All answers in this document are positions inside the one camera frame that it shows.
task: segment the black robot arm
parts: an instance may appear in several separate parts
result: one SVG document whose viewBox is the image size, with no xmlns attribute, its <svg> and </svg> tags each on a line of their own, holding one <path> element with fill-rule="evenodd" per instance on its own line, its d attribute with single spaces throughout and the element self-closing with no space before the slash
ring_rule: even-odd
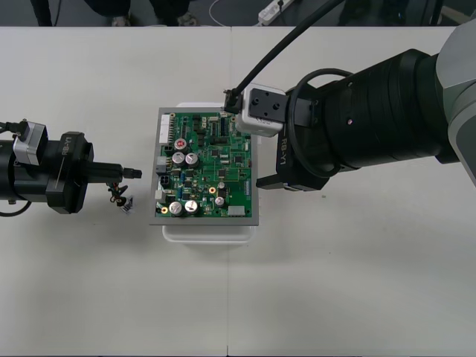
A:
<svg viewBox="0 0 476 357">
<path fill-rule="evenodd" d="M 257 186 L 320 190 L 333 175 L 361 167 L 428 156 L 458 162 L 448 140 L 436 62 L 437 56 L 410 50 L 357 74 L 319 70 L 282 94 L 287 109 L 279 114 L 272 103 L 253 104 L 250 98 L 250 115 L 283 123 L 277 174 L 258 179 Z M 322 74 L 345 78 L 318 89 L 307 84 Z"/>
<path fill-rule="evenodd" d="M 126 187 L 118 183 L 142 176 L 140 170 L 93 162 L 93 145 L 81 132 L 50 141 L 44 125 L 26 120 L 0 123 L 0 132 L 14 133 L 12 141 L 0 141 L 0 199 L 27 201 L 20 211 L 0 216 L 23 213 L 31 202 L 45 202 L 58 213 L 77 213 L 90 183 L 107 184 L 112 201 L 123 205 L 126 199 L 120 194 Z"/>
<path fill-rule="evenodd" d="M 225 91 L 239 131 L 278 134 L 277 173 L 257 186 L 320 190 L 339 172 L 428 156 L 460 161 L 476 185 L 476 50 L 468 46 L 476 20 L 457 27 L 436 56 L 409 50 L 357 74 L 320 69 L 288 92 L 251 82 L 340 2 L 324 3 Z M 308 84 L 324 74 L 344 79 Z"/>
</svg>

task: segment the black cable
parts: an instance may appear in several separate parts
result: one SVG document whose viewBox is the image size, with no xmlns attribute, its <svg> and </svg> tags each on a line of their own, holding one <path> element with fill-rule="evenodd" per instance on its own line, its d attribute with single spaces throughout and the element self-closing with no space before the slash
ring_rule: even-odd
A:
<svg viewBox="0 0 476 357">
<path fill-rule="evenodd" d="M 288 47 L 295 39 L 297 39 L 305 30 L 310 28 L 316 21 L 326 15 L 337 5 L 344 0 L 329 0 L 324 5 L 319 7 L 314 13 L 307 16 L 296 28 L 288 33 L 280 43 L 278 43 L 272 50 L 269 51 L 266 56 L 251 70 L 251 72 L 245 77 L 244 80 L 234 89 L 231 90 L 233 96 L 240 94 L 251 81 L 272 61 L 278 54 Z"/>
<path fill-rule="evenodd" d="M 0 217 L 15 217 L 15 216 L 19 216 L 20 214 L 24 213 L 28 208 L 30 208 L 31 206 L 31 202 L 28 201 L 26 203 L 25 206 L 23 206 L 23 208 L 21 210 L 18 210 L 16 212 L 9 212 L 9 213 L 5 213 L 5 212 L 0 212 Z"/>
<path fill-rule="evenodd" d="M 61 4 L 62 4 L 62 0 L 59 0 L 59 2 L 58 2 L 57 17 L 55 18 L 54 24 L 53 24 L 54 27 L 56 27 L 56 25 L 58 25 L 58 19 L 60 18 Z"/>
<path fill-rule="evenodd" d="M 279 7 L 280 7 L 280 18 L 281 18 L 281 22 L 283 23 L 283 25 L 287 26 L 287 25 L 286 25 L 286 20 L 285 20 L 284 17 L 283 17 L 283 5 L 284 5 L 283 0 L 279 0 L 279 1 L 277 2 L 277 4 L 278 4 Z"/>
<path fill-rule="evenodd" d="M 321 169 L 318 169 L 317 167 L 314 167 L 309 160 L 306 158 L 306 156 L 303 153 L 303 150 L 301 149 L 299 145 L 299 141 L 296 138 L 296 130 L 295 130 L 295 112 L 296 112 L 296 104 L 298 103 L 298 98 L 299 98 L 299 93 L 301 89 L 312 79 L 319 77 L 319 76 L 324 76 L 327 74 L 333 74 L 335 76 L 342 76 L 342 77 L 348 77 L 352 73 L 344 71 L 342 69 L 337 69 L 337 68 L 322 68 L 318 69 L 317 71 L 313 71 L 309 74 L 307 74 L 300 82 L 297 84 L 297 86 L 294 88 L 291 94 L 291 98 L 289 99 L 289 108 L 288 108 L 288 117 L 286 121 L 286 127 L 288 130 L 288 137 L 289 140 L 291 141 L 291 146 L 292 149 L 295 152 L 295 155 L 297 159 L 299 160 L 300 164 L 309 171 L 312 175 L 321 177 L 321 178 L 329 178 L 334 176 L 336 173 L 338 173 L 341 170 L 341 165 L 338 162 L 334 162 L 334 168 L 330 171 L 323 171 Z"/>
</svg>

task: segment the electrolytic capacitor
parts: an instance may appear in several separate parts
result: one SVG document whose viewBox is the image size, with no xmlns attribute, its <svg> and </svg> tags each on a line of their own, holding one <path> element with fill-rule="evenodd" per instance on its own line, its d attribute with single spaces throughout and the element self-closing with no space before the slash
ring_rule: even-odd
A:
<svg viewBox="0 0 476 357">
<path fill-rule="evenodd" d="M 185 162 L 187 162 L 188 167 L 197 167 L 199 165 L 199 157 L 197 154 L 191 152 L 185 156 Z"/>
<path fill-rule="evenodd" d="M 170 204 L 169 212 L 172 214 L 172 216 L 178 217 L 184 213 L 184 208 L 180 202 L 175 201 Z"/>
<path fill-rule="evenodd" d="M 185 210 L 188 214 L 195 214 L 199 210 L 199 204 L 192 199 L 190 201 L 185 202 Z"/>
<path fill-rule="evenodd" d="M 179 138 L 173 143 L 173 147 L 179 152 L 186 152 L 187 151 L 187 141 L 185 139 Z"/>
<path fill-rule="evenodd" d="M 225 199 L 223 197 L 216 197 L 215 198 L 215 206 L 223 207 L 225 205 Z"/>
<path fill-rule="evenodd" d="M 183 166 L 185 164 L 185 155 L 181 152 L 176 152 L 172 155 L 172 162 L 177 167 Z"/>
</svg>

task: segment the electronic component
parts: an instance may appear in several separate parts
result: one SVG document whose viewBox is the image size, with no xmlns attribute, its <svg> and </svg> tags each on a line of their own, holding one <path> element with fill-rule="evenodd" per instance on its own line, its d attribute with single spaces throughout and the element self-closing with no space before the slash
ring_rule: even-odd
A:
<svg viewBox="0 0 476 357">
<path fill-rule="evenodd" d="M 166 145 L 166 146 L 164 147 L 164 154 L 165 154 L 165 155 L 171 156 L 171 155 L 173 155 L 174 152 L 175 152 L 175 150 L 173 149 L 173 146 L 171 146 L 171 145 Z"/>
<path fill-rule="evenodd" d="M 223 207 L 225 205 L 225 199 L 223 197 L 216 197 L 215 198 L 215 206 Z"/>
<path fill-rule="evenodd" d="M 167 187 L 170 184 L 169 176 L 161 176 L 160 183 L 162 187 Z"/>
<path fill-rule="evenodd" d="M 185 202 L 185 210 L 188 214 L 195 214 L 199 210 L 199 204 L 196 203 L 194 200 L 186 201 Z"/>
<path fill-rule="evenodd" d="M 250 180 L 245 181 L 245 195 L 247 195 L 247 196 L 251 195 L 251 182 L 250 182 Z"/>
<path fill-rule="evenodd" d="M 167 173 L 167 157 L 158 156 L 155 163 L 155 173 Z"/>
<path fill-rule="evenodd" d="M 185 161 L 187 162 L 188 167 L 197 167 L 199 165 L 199 157 L 193 152 L 185 156 Z"/>
<path fill-rule="evenodd" d="M 220 124 L 220 135 L 221 136 L 228 136 L 227 135 L 227 125 L 226 125 L 226 119 L 225 118 L 222 118 L 221 119 L 221 124 Z"/>
<path fill-rule="evenodd" d="M 177 167 L 183 166 L 185 164 L 185 155 L 181 152 L 176 152 L 172 155 L 172 162 Z"/>
<path fill-rule="evenodd" d="M 166 198 L 166 194 L 163 190 L 156 190 L 155 192 L 155 200 L 158 202 L 158 203 L 165 203 L 165 198 Z"/>
<path fill-rule="evenodd" d="M 169 211 L 174 217 L 181 216 L 184 213 L 184 208 L 180 202 L 172 202 L 169 206 Z"/>
<path fill-rule="evenodd" d="M 230 217 L 245 216 L 245 206 L 228 206 L 228 215 Z"/>
<path fill-rule="evenodd" d="M 171 203 L 176 200 L 176 197 L 174 195 L 166 195 L 165 196 L 165 203 Z"/>
<path fill-rule="evenodd" d="M 210 138 L 210 145 L 227 145 L 229 143 L 228 138 L 218 138 L 216 136 Z"/>
<path fill-rule="evenodd" d="M 185 139 L 179 138 L 173 143 L 173 147 L 175 147 L 175 149 L 179 152 L 186 152 L 188 144 Z"/>
</svg>

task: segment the small wires held in gripper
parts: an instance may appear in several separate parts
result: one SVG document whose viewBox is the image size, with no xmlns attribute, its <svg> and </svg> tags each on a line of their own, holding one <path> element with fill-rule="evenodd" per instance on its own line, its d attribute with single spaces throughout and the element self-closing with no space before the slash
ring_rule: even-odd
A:
<svg viewBox="0 0 476 357">
<path fill-rule="evenodd" d="M 112 194 L 112 197 L 109 201 L 115 203 L 118 207 L 124 206 L 127 202 L 126 197 L 122 197 L 122 194 L 127 190 L 127 186 L 119 187 L 119 184 L 112 183 L 106 184 L 108 191 Z"/>
</svg>

